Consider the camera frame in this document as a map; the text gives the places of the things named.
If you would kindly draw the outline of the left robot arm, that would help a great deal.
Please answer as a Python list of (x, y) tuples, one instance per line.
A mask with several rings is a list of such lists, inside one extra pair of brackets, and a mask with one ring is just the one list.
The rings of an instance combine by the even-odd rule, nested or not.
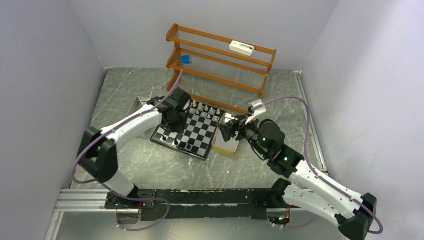
[(134, 207), (139, 200), (139, 189), (119, 171), (119, 151), (156, 127), (169, 132), (183, 132), (191, 103), (191, 96), (177, 87), (166, 96), (150, 99), (141, 109), (115, 124), (102, 129), (88, 128), (75, 164), (114, 192), (124, 207)]

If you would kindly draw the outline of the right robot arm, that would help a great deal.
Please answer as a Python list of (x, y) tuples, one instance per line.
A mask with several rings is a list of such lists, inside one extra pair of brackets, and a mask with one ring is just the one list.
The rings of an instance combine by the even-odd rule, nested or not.
[(285, 134), (272, 120), (254, 120), (246, 124), (233, 119), (218, 124), (225, 142), (246, 140), (258, 157), (284, 179), (274, 184), (270, 202), (285, 203), (314, 213), (337, 226), (350, 240), (364, 240), (370, 233), (377, 199), (360, 194), (325, 175), (305, 157), (285, 144)]

